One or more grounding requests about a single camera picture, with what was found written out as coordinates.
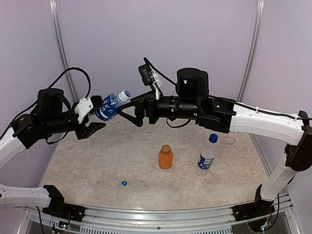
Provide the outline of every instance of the purple wall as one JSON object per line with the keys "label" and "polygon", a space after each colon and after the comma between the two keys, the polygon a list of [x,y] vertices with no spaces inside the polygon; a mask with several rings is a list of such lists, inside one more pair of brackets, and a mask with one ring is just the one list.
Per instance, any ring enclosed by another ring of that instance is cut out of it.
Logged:
{"label": "purple wall", "polygon": [[[92,94],[144,87],[137,67],[146,56],[176,81],[183,67],[210,75],[211,94],[236,98],[251,43],[257,0],[58,1],[70,65],[90,74]],[[75,79],[79,95],[87,88]],[[165,95],[175,94],[163,80]]]}
{"label": "purple wall", "polygon": [[[62,72],[48,1],[0,1],[0,133]],[[67,90],[64,80],[59,88]],[[35,144],[0,172],[0,183],[36,187],[55,145]],[[0,211],[0,232],[14,232],[20,209]]]}
{"label": "purple wall", "polygon": [[[312,1],[266,1],[260,39],[244,102],[312,116]],[[285,143],[257,137],[274,169]],[[312,169],[288,186],[303,233],[312,233]]]}

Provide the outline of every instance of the water bottle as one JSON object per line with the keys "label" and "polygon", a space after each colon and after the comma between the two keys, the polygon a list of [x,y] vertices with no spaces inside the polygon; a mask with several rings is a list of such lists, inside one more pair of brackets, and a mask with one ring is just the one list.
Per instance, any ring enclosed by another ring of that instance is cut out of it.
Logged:
{"label": "water bottle", "polygon": [[103,104],[96,110],[96,116],[102,121],[110,121],[117,115],[117,107],[130,101],[131,95],[127,90],[120,94],[110,94],[103,99]]}
{"label": "water bottle", "polygon": [[216,134],[211,134],[209,136],[209,143],[205,144],[200,149],[200,158],[198,161],[198,166],[207,170],[211,167],[214,158],[218,154],[218,136]]}

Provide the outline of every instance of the wire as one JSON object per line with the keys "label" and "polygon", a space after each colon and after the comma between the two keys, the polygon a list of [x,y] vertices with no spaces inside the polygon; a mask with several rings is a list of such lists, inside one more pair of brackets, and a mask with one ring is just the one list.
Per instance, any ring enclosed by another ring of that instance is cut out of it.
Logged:
{"label": "wire", "polygon": [[277,218],[278,218],[278,214],[279,214],[279,205],[280,205],[280,203],[279,203],[279,194],[278,194],[278,195],[277,195],[277,213],[276,213],[275,220],[274,220],[274,222],[272,223],[271,226],[269,226],[267,229],[264,230],[265,232],[266,232],[267,230],[271,229],[271,228],[274,226],[274,224],[276,223]]}
{"label": "wire", "polygon": [[212,98],[228,101],[228,102],[233,103],[235,105],[242,106],[242,107],[245,107],[247,109],[250,109],[250,110],[253,110],[253,111],[257,111],[257,112],[260,112],[260,113],[264,113],[264,114],[268,114],[268,115],[272,115],[272,116],[283,116],[283,117],[288,117],[288,118],[291,118],[291,119],[298,119],[298,120],[305,120],[305,119],[312,120],[312,118],[305,118],[305,117],[298,117],[298,118],[296,118],[296,117],[291,116],[289,114],[275,113],[275,112],[265,111],[265,110],[261,110],[261,109],[256,109],[256,108],[254,108],[252,106],[248,106],[248,105],[245,105],[243,103],[237,102],[235,100],[230,100],[230,99],[223,98],[223,97],[216,97],[216,96],[213,96],[213,95],[209,95],[209,96],[212,97]]}
{"label": "wire", "polygon": [[187,120],[185,123],[183,123],[183,124],[181,124],[181,125],[172,126],[172,125],[170,125],[170,124],[168,123],[168,118],[166,119],[167,125],[168,125],[169,127],[171,127],[171,128],[182,128],[182,127],[188,125],[190,122],[191,122],[191,120],[189,119],[189,120]]}
{"label": "wire", "polygon": [[272,212],[268,211],[270,213],[270,219],[268,220],[268,222],[270,222],[272,220]]}
{"label": "wire", "polygon": [[40,213],[40,209],[38,206],[37,207],[37,210],[38,210],[38,213],[39,213],[39,221],[40,221],[40,226],[41,226],[41,231],[42,231],[42,234],[45,234],[44,233],[44,229],[43,229],[43,225],[42,225],[42,219],[41,219],[41,213]]}
{"label": "wire", "polygon": [[63,140],[63,139],[67,136],[67,134],[68,134],[68,131],[66,131],[65,134],[64,134],[64,136],[63,136],[61,139],[57,140],[57,141],[50,141],[50,142],[48,142],[48,139],[46,139],[45,142],[46,142],[48,145],[53,145],[53,144],[58,143],[59,141]]}
{"label": "wire", "polygon": [[144,62],[147,63],[148,65],[150,65],[155,71],[157,71],[162,77],[164,77],[167,81],[169,81],[171,84],[173,84],[174,86],[176,86],[176,83],[174,83],[171,79],[169,79],[168,77],[166,77],[164,74],[162,74],[157,68],[155,68],[151,62],[149,62],[149,60],[147,58],[143,58]]}
{"label": "wire", "polygon": [[[66,70],[64,70],[64,71],[56,78],[56,80],[53,81],[53,83],[49,85],[48,89],[49,89],[49,88],[52,88],[52,87],[58,82],[58,80],[62,78],[62,76],[63,76],[66,72],[71,71],[71,70],[76,70],[76,71],[82,72],[82,73],[86,76],[86,78],[87,78],[87,80],[88,80],[88,85],[89,85],[87,95],[85,96],[85,97],[87,98],[87,97],[89,96],[90,92],[91,92],[91,80],[90,80],[89,75],[88,75],[84,70],[82,70],[82,69],[79,68],[79,67],[70,67],[70,68],[67,68]],[[35,101],[33,104],[31,104],[29,107],[27,107],[27,108],[26,108],[25,110],[23,110],[22,112],[18,113],[18,114],[12,119],[12,121],[10,122],[10,124],[6,127],[6,129],[4,130],[3,134],[1,135],[0,140],[4,137],[4,135],[6,134],[6,132],[7,132],[7,131],[9,130],[9,128],[12,126],[13,122],[14,122],[21,114],[23,114],[24,112],[26,112],[26,111],[30,110],[31,108],[33,108],[33,107],[36,105],[36,103],[37,103],[37,101]]]}

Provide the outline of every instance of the bottle label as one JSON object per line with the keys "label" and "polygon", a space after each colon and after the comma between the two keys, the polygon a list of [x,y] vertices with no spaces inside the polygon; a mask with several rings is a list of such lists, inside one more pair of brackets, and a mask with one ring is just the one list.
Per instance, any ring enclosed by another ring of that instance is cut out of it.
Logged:
{"label": "bottle label", "polygon": [[198,166],[203,170],[207,170],[211,167],[213,160],[213,158],[204,158],[202,155],[200,155]]}
{"label": "bottle label", "polygon": [[116,113],[115,106],[110,103],[110,96],[103,100],[102,106],[96,111],[97,117],[103,121],[108,121]]}

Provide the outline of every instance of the gray tabletop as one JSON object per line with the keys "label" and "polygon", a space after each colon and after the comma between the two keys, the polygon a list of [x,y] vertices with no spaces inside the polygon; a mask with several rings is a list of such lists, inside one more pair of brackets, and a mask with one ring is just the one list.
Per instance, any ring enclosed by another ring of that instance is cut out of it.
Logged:
{"label": "gray tabletop", "polygon": [[[67,202],[82,205],[176,210],[251,201],[267,180],[247,134],[217,133],[219,155],[204,171],[197,165],[200,144],[212,131],[194,121],[180,129],[169,128],[164,119],[156,125],[144,121],[138,128],[117,116],[86,140],[69,133],[59,143],[42,184],[55,185]],[[158,166],[164,144],[174,152],[169,170]],[[123,180],[127,187],[121,186]]]}

